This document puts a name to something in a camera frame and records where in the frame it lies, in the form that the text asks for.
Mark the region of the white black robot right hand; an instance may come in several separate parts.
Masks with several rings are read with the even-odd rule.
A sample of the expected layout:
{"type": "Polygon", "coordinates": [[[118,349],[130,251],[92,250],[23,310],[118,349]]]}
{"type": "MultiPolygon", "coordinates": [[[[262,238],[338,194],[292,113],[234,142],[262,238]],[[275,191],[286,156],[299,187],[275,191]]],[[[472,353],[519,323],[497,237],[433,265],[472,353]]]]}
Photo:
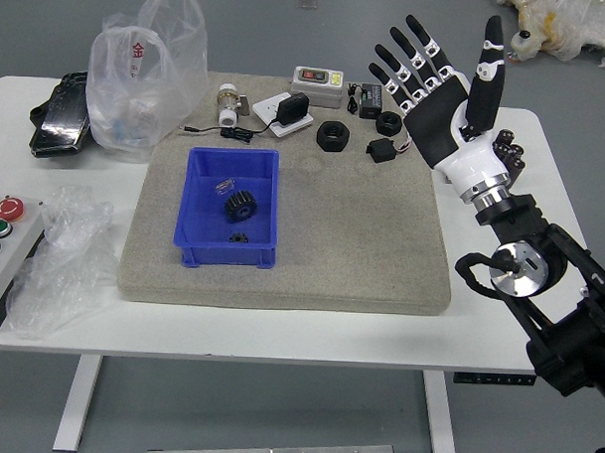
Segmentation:
{"type": "Polygon", "coordinates": [[[455,70],[415,17],[406,17],[406,24],[423,49],[417,50],[392,27],[389,34],[406,54],[407,62],[376,45],[377,55],[392,73],[387,74],[376,63],[369,64],[369,70],[403,113],[405,129],[427,165],[443,173],[468,204],[509,182],[508,169],[492,147],[492,130],[505,86],[502,19],[489,18],[471,81],[455,70]]]}

